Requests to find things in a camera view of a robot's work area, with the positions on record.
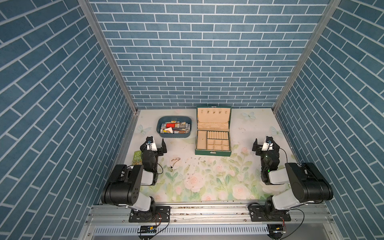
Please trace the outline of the green jewelry box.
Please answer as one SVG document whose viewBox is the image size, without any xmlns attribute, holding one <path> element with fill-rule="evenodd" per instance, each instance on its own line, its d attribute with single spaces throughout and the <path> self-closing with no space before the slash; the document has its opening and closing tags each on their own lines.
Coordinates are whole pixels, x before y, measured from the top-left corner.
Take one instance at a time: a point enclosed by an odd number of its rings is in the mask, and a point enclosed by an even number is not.
<svg viewBox="0 0 384 240">
<path fill-rule="evenodd" d="M 231 156 L 231 115 L 231 108 L 197 108 L 196 155 Z"/>
</svg>

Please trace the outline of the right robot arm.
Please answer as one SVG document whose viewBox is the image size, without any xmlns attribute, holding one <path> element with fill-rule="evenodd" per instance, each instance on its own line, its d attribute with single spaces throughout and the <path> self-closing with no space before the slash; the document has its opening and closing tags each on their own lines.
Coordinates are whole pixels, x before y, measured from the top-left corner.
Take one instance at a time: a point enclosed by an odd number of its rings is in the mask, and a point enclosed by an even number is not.
<svg viewBox="0 0 384 240">
<path fill-rule="evenodd" d="M 265 216 L 271 219 L 301 205 L 320 204 L 333 199 L 334 191 L 331 185 L 315 164 L 286 162 L 285 166 L 279 169 L 281 150 L 271 136 L 267 136 L 262 145 L 255 140 L 252 147 L 252 151 L 261 157 L 262 182 L 269 186 L 291 186 L 289 190 L 267 198 L 264 205 Z"/>
</svg>

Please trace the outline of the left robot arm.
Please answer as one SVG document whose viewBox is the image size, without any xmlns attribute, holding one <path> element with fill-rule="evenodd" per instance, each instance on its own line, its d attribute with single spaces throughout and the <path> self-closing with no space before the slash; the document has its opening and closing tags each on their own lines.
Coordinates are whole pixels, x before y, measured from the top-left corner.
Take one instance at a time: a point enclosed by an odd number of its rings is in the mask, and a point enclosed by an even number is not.
<svg viewBox="0 0 384 240">
<path fill-rule="evenodd" d="M 156 215 L 156 203 L 153 197 L 140 192 L 142 186 L 154 186 L 158 176 L 159 157 L 167 153 L 165 141 L 157 147 L 152 136 L 140 146 L 138 165 L 116 165 L 110 174 L 101 194 L 102 204 L 128 207 L 139 215 Z"/>
</svg>

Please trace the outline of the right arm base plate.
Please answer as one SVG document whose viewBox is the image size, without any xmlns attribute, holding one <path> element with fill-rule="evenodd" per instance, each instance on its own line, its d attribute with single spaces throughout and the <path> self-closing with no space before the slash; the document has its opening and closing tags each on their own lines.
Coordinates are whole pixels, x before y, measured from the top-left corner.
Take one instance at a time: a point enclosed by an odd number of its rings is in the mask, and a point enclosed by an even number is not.
<svg viewBox="0 0 384 240">
<path fill-rule="evenodd" d="M 272 206 L 262 206 L 258 204 L 248 205 L 252 222 L 290 222 L 289 211 L 276 210 Z"/>
</svg>

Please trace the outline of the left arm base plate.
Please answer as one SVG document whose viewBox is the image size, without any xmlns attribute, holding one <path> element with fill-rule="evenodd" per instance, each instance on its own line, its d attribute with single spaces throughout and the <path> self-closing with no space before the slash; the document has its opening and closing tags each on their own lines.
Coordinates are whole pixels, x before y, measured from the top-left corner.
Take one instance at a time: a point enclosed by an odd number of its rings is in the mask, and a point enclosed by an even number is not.
<svg viewBox="0 0 384 240">
<path fill-rule="evenodd" d="M 131 210 L 129 223 L 168 223 L 170 211 L 169 206 L 154 206 L 145 212 Z"/>
</svg>

